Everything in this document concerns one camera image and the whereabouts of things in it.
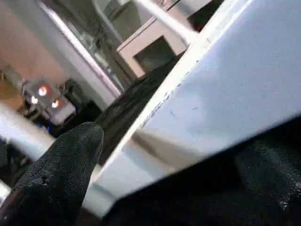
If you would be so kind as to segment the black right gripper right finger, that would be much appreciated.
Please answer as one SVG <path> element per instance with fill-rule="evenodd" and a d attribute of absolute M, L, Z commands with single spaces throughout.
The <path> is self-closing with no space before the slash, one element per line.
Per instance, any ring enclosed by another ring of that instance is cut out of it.
<path fill-rule="evenodd" d="M 235 157 L 243 183 L 271 198 L 292 226 L 301 224 L 301 154 L 269 139 L 247 144 Z"/>

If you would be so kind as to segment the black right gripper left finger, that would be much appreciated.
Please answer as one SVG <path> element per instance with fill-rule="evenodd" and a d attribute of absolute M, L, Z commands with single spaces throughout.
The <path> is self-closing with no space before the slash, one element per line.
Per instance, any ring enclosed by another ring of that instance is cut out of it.
<path fill-rule="evenodd" d="M 59 136 L 12 188 L 0 208 L 0 224 L 72 226 L 101 155 L 103 137 L 95 122 Z"/>

